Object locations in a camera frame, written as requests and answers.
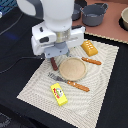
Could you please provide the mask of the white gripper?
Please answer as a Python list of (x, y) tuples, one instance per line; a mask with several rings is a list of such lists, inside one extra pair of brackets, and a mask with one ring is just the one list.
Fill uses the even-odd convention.
[(33, 53), (43, 58), (52, 58), (66, 54), (70, 48), (79, 46), (84, 41), (85, 28), (73, 26), (69, 30), (69, 36), (63, 39), (44, 25), (36, 25), (32, 28), (31, 44)]

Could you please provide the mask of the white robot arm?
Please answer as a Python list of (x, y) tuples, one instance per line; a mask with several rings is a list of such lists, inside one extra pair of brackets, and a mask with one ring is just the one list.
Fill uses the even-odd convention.
[(33, 53), (40, 58), (64, 55), (84, 41), (85, 28), (72, 28), (74, 0), (16, 0), (20, 10), (42, 22), (32, 27)]

